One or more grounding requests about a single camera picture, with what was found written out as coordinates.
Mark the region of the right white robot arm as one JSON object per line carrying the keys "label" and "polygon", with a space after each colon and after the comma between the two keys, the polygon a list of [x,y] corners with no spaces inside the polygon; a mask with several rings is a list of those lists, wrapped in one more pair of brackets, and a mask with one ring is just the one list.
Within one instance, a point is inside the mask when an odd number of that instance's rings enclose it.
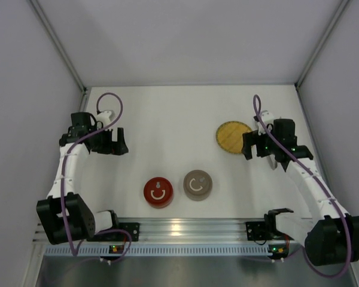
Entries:
{"label": "right white robot arm", "polygon": [[287,208],[272,209],[264,216],[268,234],[286,234],[301,244],[314,266],[359,260],[359,216],[351,216],[337,201],[320,175],[314,157],[305,145],[298,145],[296,125],[291,119],[269,119],[257,130],[244,133],[242,153],[252,159],[273,157],[302,195],[312,221],[299,218]]}

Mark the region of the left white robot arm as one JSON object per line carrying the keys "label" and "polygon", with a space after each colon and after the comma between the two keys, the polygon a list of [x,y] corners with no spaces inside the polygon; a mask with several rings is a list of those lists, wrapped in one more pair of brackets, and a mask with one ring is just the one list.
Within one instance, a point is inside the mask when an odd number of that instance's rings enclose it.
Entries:
{"label": "left white robot arm", "polygon": [[104,230],[120,226],[113,210],[93,212],[80,196],[84,165],[91,153],[128,153],[124,130],[112,139],[110,125],[117,120],[111,110],[71,114],[71,126],[59,140],[60,160],[46,199],[38,201],[36,212],[52,245],[93,239]]}

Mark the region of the brown-banded metal tin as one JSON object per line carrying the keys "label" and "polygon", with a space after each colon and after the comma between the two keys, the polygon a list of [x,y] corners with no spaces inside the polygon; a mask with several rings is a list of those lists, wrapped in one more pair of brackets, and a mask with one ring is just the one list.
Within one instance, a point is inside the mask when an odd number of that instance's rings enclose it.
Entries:
{"label": "brown-banded metal tin", "polygon": [[200,191],[184,190],[184,192],[186,196],[193,201],[205,200],[211,194],[211,190],[200,190]]}

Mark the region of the red round lid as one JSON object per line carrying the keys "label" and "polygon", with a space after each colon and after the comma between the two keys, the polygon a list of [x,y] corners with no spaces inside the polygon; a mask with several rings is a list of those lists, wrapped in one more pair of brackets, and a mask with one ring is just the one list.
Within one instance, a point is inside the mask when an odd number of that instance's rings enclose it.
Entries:
{"label": "red round lid", "polygon": [[144,199],[152,197],[156,200],[162,200],[174,194],[172,184],[163,177],[151,178],[144,186]]}

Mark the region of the metal tongs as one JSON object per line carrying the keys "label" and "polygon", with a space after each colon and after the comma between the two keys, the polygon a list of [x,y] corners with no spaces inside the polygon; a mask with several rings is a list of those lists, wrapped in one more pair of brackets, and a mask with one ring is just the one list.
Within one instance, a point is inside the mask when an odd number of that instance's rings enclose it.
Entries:
{"label": "metal tongs", "polygon": [[275,156],[274,155],[269,155],[267,157],[269,166],[272,170],[276,170],[276,168],[278,167],[278,162],[275,160]]}

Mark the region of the brown round lid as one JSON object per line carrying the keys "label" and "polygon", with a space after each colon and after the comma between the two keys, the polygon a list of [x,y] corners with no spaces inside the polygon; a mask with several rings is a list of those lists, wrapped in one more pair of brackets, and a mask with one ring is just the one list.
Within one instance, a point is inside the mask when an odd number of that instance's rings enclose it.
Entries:
{"label": "brown round lid", "polygon": [[183,180],[184,190],[212,190],[212,178],[204,170],[192,170],[185,175]]}

